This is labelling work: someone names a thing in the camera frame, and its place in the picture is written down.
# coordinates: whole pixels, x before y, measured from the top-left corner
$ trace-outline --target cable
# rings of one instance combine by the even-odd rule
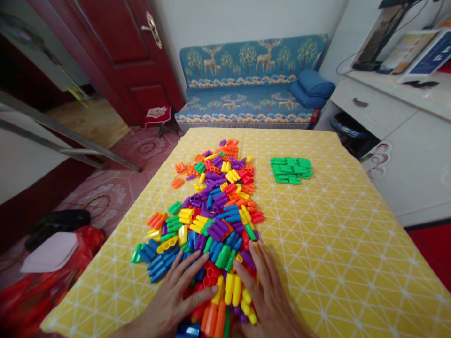
[[[412,7],[414,7],[415,5],[419,4],[420,2],[421,2],[421,0],[419,0],[419,1],[415,2],[415,3],[413,3],[413,4],[410,6],[409,10],[412,9]],[[397,31],[403,29],[405,26],[407,26],[408,24],[410,24],[417,16],[419,16],[420,13],[424,10],[424,8],[426,7],[426,5],[428,4],[428,2],[429,2],[429,0],[426,0],[426,3],[425,3],[424,6],[420,9],[420,11],[416,14],[416,16],[414,16],[408,23],[406,23],[406,24],[403,25],[402,27],[396,29],[396,31],[394,31],[393,34],[395,34]],[[394,19],[394,18],[396,17],[396,15],[398,15],[398,13],[399,13],[400,10],[401,10],[401,8],[398,9],[398,11],[396,12],[396,14],[393,15],[393,17],[392,17],[390,20]],[[342,64],[344,64],[347,60],[349,60],[351,57],[353,57],[354,55],[356,55],[356,54],[362,52],[364,49],[365,49],[365,48],[360,49],[359,51],[355,52],[354,54],[352,54],[351,56],[347,57],[347,58],[344,59],[342,62],[340,62],[340,64],[335,68],[335,73],[337,73],[337,75],[340,75],[340,76],[341,76],[341,75],[345,75],[345,74],[348,74],[348,73],[354,71],[354,70],[349,70],[349,71],[347,71],[347,72],[345,72],[345,73],[343,73],[343,74],[340,74],[340,73],[338,72],[338,68],[339,68]]]
[[[438,9],[438,12],[437,12],[437,14],[435,15],[435,18],[432,20],[432,26],[435,25],[435,22],[437,21],[438,16],[440,15],[440,12],[442,11],[443,5],[444,5],[444,4],[445,4],[445,0],[442,0],[442,3],[440,4],[440,7],[439,7],[439,9]]]

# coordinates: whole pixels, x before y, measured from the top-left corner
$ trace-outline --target green block stack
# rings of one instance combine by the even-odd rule
[[[273,157],[271,167],[277,183],[301,184],[300,178],[313,175],[310,160],[305,158]]]

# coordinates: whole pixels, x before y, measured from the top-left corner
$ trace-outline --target door handle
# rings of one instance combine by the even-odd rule
[[[148,27],[141,26],[141,30],[142,31],[151,31],[154,36],[156,45],[158,46],[158,48],[162,49],[163,45],[161,43],[160,36],[158,35],[158,30],[156,29],[155,21],[154,21],[152,15],[150,15],[150,13],[147,11],[146,11],[146,19],[147,19],[147,23],[149,24],[149,26]]]
[[[359,101],[358,98],[353,98],[352,102],[354,102],[355,105],[359,106],[359,107],[368,107],[368,105],[369,105],[369,103],[366,103],[366,102],[363,102],[363,101]]]

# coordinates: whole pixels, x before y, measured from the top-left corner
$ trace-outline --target drawer handle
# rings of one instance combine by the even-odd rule
[[[355,103],[356,106],[359,106],[359,107],[368,107],[368,105],[369,105],[369,103],[359,101],[358,98],[353,98],[352,101]]]

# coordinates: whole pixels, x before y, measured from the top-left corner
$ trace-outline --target red wooden door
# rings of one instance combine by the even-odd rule
[[[164,42],[142,29],[155,17],[149,0],[28,2],[128,125],[150,108],[183,107]]]

